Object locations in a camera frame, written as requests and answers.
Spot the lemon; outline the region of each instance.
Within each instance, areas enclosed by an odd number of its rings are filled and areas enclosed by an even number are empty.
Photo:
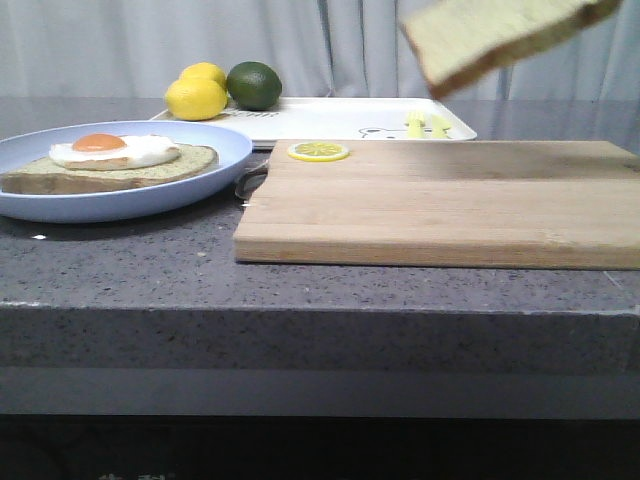
[[[339,143],[295,143],[287,149],[289,156],[306,162],[334,162],[349,156],[349,149]]]
[[[282,82],[270,66],[261,62],[243,62],[229,71],[227,90],[240,108],[267,110],[278,102]]]
[[[207,78],[179,78],[167,89],[164,101],[176,118],[207,120],[227,106],[227,93]]]
[[[224,70],[215,63],[200,62],[189,65],[182,72],[179,78],[208,78],[224,89],[227,89],[227,76]]]

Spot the gray countertop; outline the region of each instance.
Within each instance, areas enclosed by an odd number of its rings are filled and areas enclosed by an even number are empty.
[[[447,106],[480,139],[640,153],[637,102]],[[162,108],[0,98],[0,138]],[[0,218],[0,411],[640,416],[639,271],[238,264],[241,215],[229,188],[117,223]]]

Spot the cutting board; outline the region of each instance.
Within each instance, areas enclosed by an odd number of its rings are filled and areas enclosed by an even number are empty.
[[[234,234],[238,261],[640,267],[640,157],[604,141],[278,141]]]

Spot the light blue plate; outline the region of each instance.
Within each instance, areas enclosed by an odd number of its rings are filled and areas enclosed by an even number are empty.
[[[70,143],[90,133],[157,134],[174,142],[208,145],[219,168],[153,187],[73,195],[24,195],[0,191],[0,215],[53,223],[123,220],[165,212],[202,200],[242,173],[252,150],[246,135],[214,125],[182,121],[104,122],[54,128],[0,141],[0,174],[47,155],[53,143]]]

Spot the toast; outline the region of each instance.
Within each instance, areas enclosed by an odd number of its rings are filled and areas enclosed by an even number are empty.
[[[622,0],[441,0],[402,22],[432,97],[548,50]]]
[[[149,187],[196,176],[218,163],[211,147],[178,144],[180,156],[167,163],[128,170],[70,170],[49,157],[34,160],[0,177],[5,193],[64,195]]]

